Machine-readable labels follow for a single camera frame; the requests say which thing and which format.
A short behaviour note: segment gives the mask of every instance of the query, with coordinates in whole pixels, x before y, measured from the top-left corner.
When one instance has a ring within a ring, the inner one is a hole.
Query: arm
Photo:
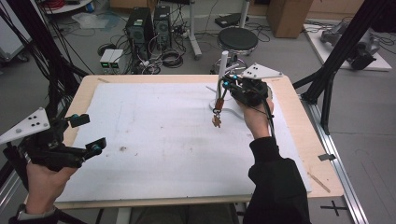
[[[24,212],[12,217],[9,223],[56,223],[58,213],[53,203],[62,194],[70,176],[77,169],[64,167],[53,172],[45,166],[27,164],[29,196]]]
[[[274,104],[267,99],[271,110]],[[263,106],[255,109],[239,104],[245,123],[253,134],[250,143],[255,163],[249,177],[256,188],[247,208],[244,224],[282,223],[308,224],[309,210],[306,189],[295,162],[283,159],[275,138],[271,137]]]

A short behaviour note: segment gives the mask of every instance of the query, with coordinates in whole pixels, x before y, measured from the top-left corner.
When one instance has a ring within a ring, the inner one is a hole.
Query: concrete floor
[[[79,30],[76,24],[68,24],[70,15],[58,18],[60,26],[75,30],[66,35],[67,40],[83,61],[95,74],[102,74],[97,54],[99,46],[109,43],[114,35],[122,35],[125,21],[112,17],[113,27],[104,30]],[[212,15],[206,30],[217,33],[220,28],[214,23]],[[197,33],[205,30],[208,17],[196,19]],[[250,22],[266,24],[265,18],[252,18]],[[296,39],[274,38],[270,31],[263,31],[270,37],[269,42],[260,42],[257,49],[244,59],[248,64],[259,63],[283,72],[292,82],[316,72],[321,63],[310,45],[307,36],[300,34]],[[211,65],[221,53],[212,35],[198,35],[203,58],[195,61],[190,43],[185,41],[187,52],[183,56],[184,64],[177,68],[162,68],[160,74],[209,74]],[[393,67],[396,56],[381,49],[379,54]],[[87,70],[85,65],[71,53],[76,66]],[[0,133],[24,119],[48,99],[48,81],[39,72],[35,62],[21,63],[16,60],[0,69]],[[346,167],[353,188],[370,223],[396,223],[396,72],[351,71],[340,69],[335,77],[332,107],[330,113],[330,132],[335,146]],[[307,86],[297,90],[303,93]],[[7,208],[0,214],[0,223],[14,215],[17,204],[26,196],[19,187]],[[331,209],[321,209],[322,205],[345,206],[343,198],[310,200],[312,223],[352,223],[348,211],[340,210],[339,216]],[[81,209],[68,213],[93,223],[98,209]],[[101,223],[114,223],[117,208],[105,209]]]

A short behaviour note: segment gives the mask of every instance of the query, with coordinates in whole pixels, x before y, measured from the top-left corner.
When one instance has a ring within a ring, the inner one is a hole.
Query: round stool seat
[[[253,51],[259,38],[244,28],[227,28],[219,32],[218,44],[222,49],[233,51]]]

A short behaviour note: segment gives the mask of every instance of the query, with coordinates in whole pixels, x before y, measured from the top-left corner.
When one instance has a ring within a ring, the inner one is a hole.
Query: hand
[[[270,132],[268,130],[268,118],[263,114],[265,113],[264,106],[260,104],[253,109],[238,101],[236,102],[244,111],[245,123],[253,134],[254,139],[270,136]],[[274,103],[269,98],[267,98],[267,103],[270,106],[272,114],[274,111]]]
[[[55,200],[64,192],[66,182],[77,168],[64,167],[59,172],[45,166],[27,164],[29,196],[26,202],[27,214],[43,214],[52,209]]]

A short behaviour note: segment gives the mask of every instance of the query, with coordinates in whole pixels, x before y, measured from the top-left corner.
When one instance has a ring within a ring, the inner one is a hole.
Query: black sleeve
[[[28,219],[18,221],[18,217],[12,217],[9,219],[8,224],[56,224],[59,220],[59,210],[55,209],[55,212],[49,217]]]
[[[295,162],[283,159],[273,137],[250,143],[255,164],[248,176],[256,188],[244,224],[309,224],[306,189]]]

